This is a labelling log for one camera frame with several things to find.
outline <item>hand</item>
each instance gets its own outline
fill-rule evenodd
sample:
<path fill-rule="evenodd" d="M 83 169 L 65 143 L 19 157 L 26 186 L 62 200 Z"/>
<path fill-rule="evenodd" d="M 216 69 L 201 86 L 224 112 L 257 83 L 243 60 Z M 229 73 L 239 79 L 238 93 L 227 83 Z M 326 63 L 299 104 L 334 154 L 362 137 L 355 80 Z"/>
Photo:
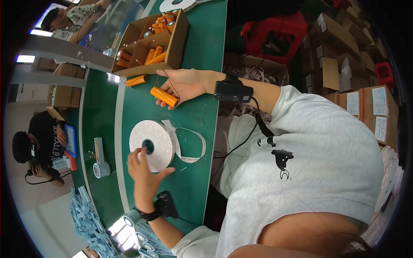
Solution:
<path fill-rule="evenodd" d="M 154 197 L 158 192 L 159 184 L 174 171 L 175 168 L 166 168 L 158 174 L 154 174 L 149 171 L 146 162 L 146 148 L 138 148 L 131 152 L 128 156 L 128 172 L 135 181 L 133 191 L 135 207 L 144 213 L 154 212 Z"/>
<path fill-rule="evenodd" d="M 157 70 L 156 73 L 160 76 L 169 77 L 168 80 L 161 86 L 161 90 L 179 99 L 176 106 L 182 102 L 198 97 L 204 93 L 206 83 L 206 72 L 199 70 Z M 157 105 L 166 107 L 167 104 L 160 99 L 156 101 Z"/>
<path fill-rule="evenodd" d="M 66 147 L 66 143 L 67 143 L 66 133 L 64 133 L 64 130 L 61 124 L 58 124 L 56 126 L 56 134 L 57 134 L 57 140 L 60 142 L 60 144 L 63 147 Z"/>
<path fill-rule="evenodd" d="M 42 169 L 40 165 L 33 167 L 31 171 L 33 172 L 33 175 L 37 178 L 45 178 L 47 180 L 52 179 L 52 175 L 49 174 L 46 170 Z"/>

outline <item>green workbench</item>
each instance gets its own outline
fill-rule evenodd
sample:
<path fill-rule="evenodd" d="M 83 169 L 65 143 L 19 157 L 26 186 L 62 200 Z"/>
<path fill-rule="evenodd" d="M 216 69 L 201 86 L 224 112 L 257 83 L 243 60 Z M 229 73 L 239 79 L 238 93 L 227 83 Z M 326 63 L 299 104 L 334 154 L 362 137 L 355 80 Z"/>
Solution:
<path fill-rule="evenodd" d="M 158 0 L 150 15 L 159 12 L 162 3 Z M 215 0 L 200 4 L 188 11 L 190 23 L 184 49 L 182 68 L 221 71 L 225 40 L 226 4 Z M 159 192 L 168 190 L 175 201 L 179 216 L 191 221 L 168 220 L 185 234 L 202 225 L 207 201 L 209 176 L 211 170 L 218 101 L 212 95 L 203 95 L 184 102 L 174 110 L 161 108 L 155 104 L 150 89 L 155 85 L 156 75 L 148 76 L 148 81 L 135 87 L 127 87 L 122 117 L 122 157 L 125 188 L 130 208 L 134 207 L 133 180 L 126 165 L 129 149 L 129 136 L 132 128 L 143 120 L 161 121 L 169 119 L 174 127 L 183 127 L 200 133 L 206 140 L 204 157 L 195 163 L 185 163 L 176 155 L 171 167 L 176 171 L 160 185 Z M 158 87 L 166 81 L 159 77 Z M 199 157 L 202 150 L 201 140 L 193 133 L 178 129 L 176 131 L 183 156 Z"/>
<path fill-rule="evenodd" d="M 149 15 L 159 12 L 162 0 L 157 0 Z M 196 6 L 186 13 L 190 26 L 187 42 L 184 46 L 182 68 L 221 71 L 225 40 L 226 1 L 214 0 Z M 119 188 L 115 162 L 115 140 L 119 135 L 115 132 L 115 110 L 117 108 L 118 82 L 114 75 L 91 69 L 84 92 L 82 118 L 82 144 L 85 176 L 96 211 L 103 226 L 108 229 L 123 214 L 122 192 L 126 192 L 129 208 L 134 207 L 133 181 L 128 174 L 126 165 L 129 150 L 129 135 L 132 128 L 142 120 L 161 121 L 169 119 L 173 126 L 184 127 L 204 136 L 206 153 L 196 163 L 188 164 L 175 157 L 171 166 L 176 172 L 168 176 L 161 184 L 159 191 L 171 192 L 180 217 L 195 225 L 202 225 L 207 200 L 209 174 L 212 161 L 214 134 L 218 110 L 218 102 L 211 95 L 200 96 L 183 103 L 175 110 L 167 110 L 155 104 L 155 98 L 150 95 L 156 75 L 148 76 L 148 82 L 125 89 L 121 123 L 121 157 L 125 187 Z M 159 78 L 158 86 L 166 80 Z M 76 110 L 69 114 L 72 125 L 76 125 Z M 191 132 L 177 130 L 181 144 L 182 155 L 199 156 L 201 140 Z M 94 151 L 93 138 L 103 138 L 105 159 L 111 167 L 111 175 L 97 179 L 92 170 L 95 162 L 88 151 Z M 74 184 L 79 187 L 85 184 L 81 177 L 82 165 L 80 158 L 76 159 L 78 171 L 74 173 Z M 171 220 L 184 233 L 196 226 L 181 220 Z"/>

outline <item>person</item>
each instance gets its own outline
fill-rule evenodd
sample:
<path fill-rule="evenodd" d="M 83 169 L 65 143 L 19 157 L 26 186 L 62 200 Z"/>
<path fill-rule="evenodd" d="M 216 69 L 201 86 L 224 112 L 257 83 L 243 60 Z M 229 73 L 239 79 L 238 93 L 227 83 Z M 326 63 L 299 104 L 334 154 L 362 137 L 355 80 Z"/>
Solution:
<path fill-rule="evenodd" d="M 213 94 L 215 83 L 225 79 L 215 71 L 157 73 L 169 78 L 161 89 L 179 99 L 177 108 Z M 184 235 L 160 216 L 148 222 L 154 233 L 179 258 L 345 257 L 371 251 L 359 235 L 370 224 L 384 171 L 373 133 L 322 96 L 291 85 L 239 79 L 254 89 L 260 109 L 272 115 L 268 128 L 275 136 L 265 137 L 256 127 L 221 169 L 211 172 L 212 184 L 228 199 L 220 232 L 200 226 Z M 167 106 L 159 99 L 156 103 Z M 220 148 L 232 150 L 245 141 L 255 121 L 251 115 L 219 117 L 215 145 L 225 132 L 227 140 L 221 142 L 226 146 Z M 155 211 L 159 184 L 174 171 L 151 173 L 141 148 L 128 156 L 141 213 Z"/>
<path fill-rule="evenodd" d="M 67 143 L 64 125 L 65 121 L 54 119 L 48 111 L 43 111 L 32 117 L 28 132 L 15 133 L 12 142 L 13 157 L 17 162 L 29 162 L 35 177 L 53 180 L 52 184 L 58 187 L 63 186 L 64 181 L 57 170 L 49 168 L 53 166 L 53 160 L 63 156 Z M 36 164 L 32 164 L 33 145 Z"/>
<path fill-rule="evenodd" d="M 99 0 L 95 4 L 78 5 L 67 13 L 62 8 L 51 10 L 43 19 L 41 28 L 52 32 L 52 37 L 78 44 L 88 35 L 97 19 L 104 14 L 112 0 Z"/>

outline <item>tape strip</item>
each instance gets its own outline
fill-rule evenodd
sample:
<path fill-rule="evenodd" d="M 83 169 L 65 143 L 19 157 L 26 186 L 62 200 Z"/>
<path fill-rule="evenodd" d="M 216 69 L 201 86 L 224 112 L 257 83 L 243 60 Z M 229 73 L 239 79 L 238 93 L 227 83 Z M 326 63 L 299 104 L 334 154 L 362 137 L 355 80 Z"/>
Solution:
<path fill-rule="evenodd" d="M 168 132 L 172 132 L 173 140 L 175 142 L 175 153 L 183 162 L 194 163 L 194 162 L 197 162 L 200 158 L 202 158 L 205 155 L 205 151 L 207 149 L 207 143 L 205 142 L 205 138 L 201 134 L 199 134 L 195 131 L 183 128 L 183 127 L 173 127 L 169 120 L 162 120 L 162 123 L 165 125 L 166 130 Z M 190 132 L 196 134 L 199 138 L 201 138 L 202 153 L 201 153 L 201 156 L 199 158 L 185 157 L 185 156 L 181 155 L 179 140 L 178 140 L 178 137 L 176 136 L 176 129 L 184 129 L 184 130 L 190 131 Z"/>

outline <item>black hair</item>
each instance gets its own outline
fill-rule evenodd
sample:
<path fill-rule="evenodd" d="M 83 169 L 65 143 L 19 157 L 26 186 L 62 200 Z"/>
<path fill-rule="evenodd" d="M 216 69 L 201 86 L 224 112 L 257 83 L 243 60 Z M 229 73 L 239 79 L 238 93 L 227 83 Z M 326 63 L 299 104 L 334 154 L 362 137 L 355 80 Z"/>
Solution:
<path fill-rule="evenodd" d="M 52 30 L 52 28 L 50 27 L 50 24 L 56 18 L 58 12 L 59 12 L 59 9 L 55 8 L 46 15 L 46 17 L 42 21 L 42 26 L 41 26 L 42 30 L 44 31 Z"/>
<path fill-rule="evenodd" d="M 30 160 L 31 140 L 26 132 L 20 131 L 14 134 L 12 149 L 13 157 L 19 163 Z"/>

